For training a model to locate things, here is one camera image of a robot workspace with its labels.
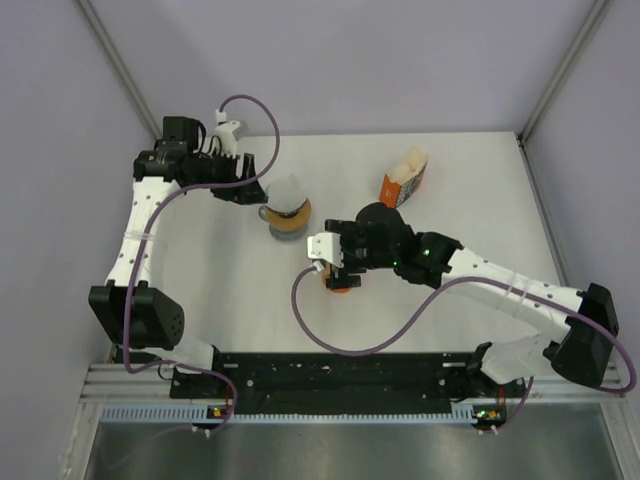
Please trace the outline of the white paper coffee filter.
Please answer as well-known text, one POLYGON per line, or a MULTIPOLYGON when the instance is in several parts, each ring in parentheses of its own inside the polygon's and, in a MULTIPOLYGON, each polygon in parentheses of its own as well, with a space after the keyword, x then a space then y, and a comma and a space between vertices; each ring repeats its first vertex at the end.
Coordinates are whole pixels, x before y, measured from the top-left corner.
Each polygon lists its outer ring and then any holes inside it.
POLYGON ((308 200, 304 185, 295 174, 274 179, 266 188, 266 194, 266 206, 281 214, 293 213, 308 200))

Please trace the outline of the orange coffee filter box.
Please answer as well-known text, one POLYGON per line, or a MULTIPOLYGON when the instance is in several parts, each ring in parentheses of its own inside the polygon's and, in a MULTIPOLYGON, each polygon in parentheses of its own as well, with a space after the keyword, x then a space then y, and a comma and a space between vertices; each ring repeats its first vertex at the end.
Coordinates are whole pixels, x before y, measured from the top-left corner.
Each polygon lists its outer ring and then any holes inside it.
POLYGON ((402 159, 389 169, 382 181, 379 201, 389 208, 398 208, 421 186, 429 155, 417 146, 411 147, 402 159))

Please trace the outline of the orange liquid glass beaker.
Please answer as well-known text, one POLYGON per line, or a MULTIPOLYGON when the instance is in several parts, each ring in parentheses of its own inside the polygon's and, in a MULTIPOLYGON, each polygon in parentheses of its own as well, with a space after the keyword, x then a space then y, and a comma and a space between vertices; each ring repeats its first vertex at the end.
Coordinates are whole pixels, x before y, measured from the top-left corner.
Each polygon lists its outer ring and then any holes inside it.
POLYGON ((362 271, 358 269, 338 268, 329 264, 322 275, 324 287, 333 293, 348 293, 361 286, 362 271))

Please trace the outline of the clear glass server jug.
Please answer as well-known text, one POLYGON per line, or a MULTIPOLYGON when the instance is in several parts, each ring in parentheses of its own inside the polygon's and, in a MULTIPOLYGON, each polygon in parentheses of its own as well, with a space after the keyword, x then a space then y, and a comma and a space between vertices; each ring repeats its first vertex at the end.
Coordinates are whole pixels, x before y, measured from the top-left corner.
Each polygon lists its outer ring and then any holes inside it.
POLYGON ((281 242, 293 242, 301 239, 308 231, 309 222, 294 228, 293 230, 282 230, 274 226, 268 219, 268 213, 270 210, 267 205, 261 205, 258 210, 258 215, 261 220, 267 223, 270 235, 277 241, 281 242))

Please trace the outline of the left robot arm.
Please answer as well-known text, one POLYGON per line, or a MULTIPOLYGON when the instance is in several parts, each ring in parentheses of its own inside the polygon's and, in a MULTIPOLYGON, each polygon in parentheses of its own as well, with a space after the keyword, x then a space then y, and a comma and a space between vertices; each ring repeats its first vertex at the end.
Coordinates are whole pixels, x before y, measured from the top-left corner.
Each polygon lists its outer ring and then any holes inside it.
POLYGON ((186 334, 183 307, 163 290, 164 258, 179 199, 203 185, 217 199, 238 205, 263 203, 255 161, 238 152, 243 124, 216 114, 211 151, 202 145, 203 124, 168 116, 154 147, 133 162, 133 199, 118 256, 104 284, 91 288, 89 305, 109 339, 123 351, 152 354, 196 367, 192 384, 205 396, 226 387, 225 370, 214 364, 216 349, 186 334))

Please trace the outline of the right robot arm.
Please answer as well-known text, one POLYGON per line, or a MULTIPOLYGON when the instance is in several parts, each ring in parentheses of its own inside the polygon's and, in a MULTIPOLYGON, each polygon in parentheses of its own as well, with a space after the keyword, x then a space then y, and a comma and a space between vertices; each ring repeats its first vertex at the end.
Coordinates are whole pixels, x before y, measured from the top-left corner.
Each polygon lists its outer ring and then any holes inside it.
POLYGON ((577 290, 531 279, 453 238, 415 231, 382 203, 364 207, 353 221, 326 220, 308 238, 307 255, 327 268, 331 290, 356 288, 365 272, 391 269, 410 284, 449 287, 532 327, 533 336, 476 348, 466 380, 478 395, 548 372, 589 388, 602 384, 618 322, 610 291, 598 284, 577 290))

